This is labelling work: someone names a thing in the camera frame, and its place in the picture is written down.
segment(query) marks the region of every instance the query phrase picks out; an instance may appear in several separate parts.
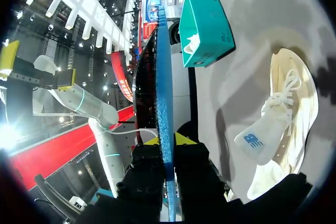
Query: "yellow component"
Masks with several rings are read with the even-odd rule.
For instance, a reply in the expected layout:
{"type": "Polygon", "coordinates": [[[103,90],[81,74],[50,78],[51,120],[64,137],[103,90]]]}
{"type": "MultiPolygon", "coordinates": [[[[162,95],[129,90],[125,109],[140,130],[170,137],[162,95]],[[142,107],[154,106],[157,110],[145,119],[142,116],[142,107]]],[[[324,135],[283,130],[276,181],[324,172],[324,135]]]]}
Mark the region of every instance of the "yellow component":
{"type": "Polygon", "coordinates": [[[72,88],[73,84],[75,84],[75,77],[76,77],[76,70],[74,69],[73,72],[72,72],[71,86],[58,87],[58,90],[66,91],[66,90],[72,88]]]}
{"type": "Polygon", "coordinates": [[[159,144],[159,138],[155,137],[152,140],[149,140],[148,142],[144,143],[146,145],[154,145],[154,144],[159,144]]]}
{"type": "Polygon", "coordinates": [[[0,54],[0,79],[7,81],[8,76],[13,71],[14,60],[20,42],[18,40],[2,47],[0,54]]]}
{"type": "Polygon", "coordinates": [[[194,141],[190,140],[189,138],[181,135],[178,132],[175,132],[175,138],[176,138],[176,145],[183,145],[183,144],[197,144],[194,141]]]}

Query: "white robotic arm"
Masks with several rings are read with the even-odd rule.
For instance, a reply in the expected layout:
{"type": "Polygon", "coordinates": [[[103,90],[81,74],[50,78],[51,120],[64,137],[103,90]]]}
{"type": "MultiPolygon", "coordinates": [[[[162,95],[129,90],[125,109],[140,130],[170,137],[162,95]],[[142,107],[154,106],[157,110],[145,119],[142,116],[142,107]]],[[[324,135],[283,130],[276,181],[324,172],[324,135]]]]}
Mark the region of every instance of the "white robotic arm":
{"type": "MultiPolygon", "coordinates": [[[[57,66],[45,55],[41,55],[35,60],[34,67],[52,74],[57,71],[57,66]]],[[[90,117],[89,126],[96,138],[100,159],[110,188],[116,197],[116,184],[124,177],[124,167],[113,136],[107,132],[111,125],[118,123],[119,117],[116,109],[74,84],[65,91],[40,88],[36,90],[33,93],[33,112],[35,114],[41,113],[47,92],[50,92],[64,107],[90,117]]]]}

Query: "red wall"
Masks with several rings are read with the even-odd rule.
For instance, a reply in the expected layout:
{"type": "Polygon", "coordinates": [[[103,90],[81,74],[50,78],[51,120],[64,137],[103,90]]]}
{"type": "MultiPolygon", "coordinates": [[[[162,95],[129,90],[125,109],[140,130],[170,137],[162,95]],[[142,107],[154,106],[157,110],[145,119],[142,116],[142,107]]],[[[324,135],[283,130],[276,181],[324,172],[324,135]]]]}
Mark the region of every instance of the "red wall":
{"type": "MultiPolygon", "coordinates": [[[[118,111],[118,115],[119,121],[129,120],[134,116],[133,106],[118,111]]],[[[36,175],[41,174],[43,178],[50,176],[95,142],[93,132],[87,124],[12,156],[10,161],[19,179],[30,190],[35,186],[36,175]]]]}

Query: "new balance logo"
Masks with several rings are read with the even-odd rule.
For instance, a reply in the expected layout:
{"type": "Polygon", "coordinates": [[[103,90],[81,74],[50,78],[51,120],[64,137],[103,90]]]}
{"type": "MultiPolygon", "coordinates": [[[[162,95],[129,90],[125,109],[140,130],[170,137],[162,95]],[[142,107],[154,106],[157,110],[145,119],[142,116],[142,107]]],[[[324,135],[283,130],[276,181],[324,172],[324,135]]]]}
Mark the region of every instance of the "new balance logo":
{"type": "Polygon", "coordinates": [[[250,144],[252,148],[259,147],[264,145],[256,136],[253,134],[248,134],[247,136],[244,136],[244,139],[247,143],[250,144]]]}

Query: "white tissue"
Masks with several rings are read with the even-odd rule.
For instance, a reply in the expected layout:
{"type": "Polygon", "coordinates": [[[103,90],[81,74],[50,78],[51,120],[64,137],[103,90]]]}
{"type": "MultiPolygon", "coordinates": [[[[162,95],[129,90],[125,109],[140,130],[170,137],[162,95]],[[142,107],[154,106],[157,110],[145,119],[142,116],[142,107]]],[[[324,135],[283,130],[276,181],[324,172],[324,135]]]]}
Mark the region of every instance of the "white tissue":
{"type": "Polygon", "coordinates": [[[192,37],[188,38],[190,40],[190,43],[184,47],[183,51],[187,54],[193,54],[200,45],[200,37],[198,34],[194,34],[192,37]]]}

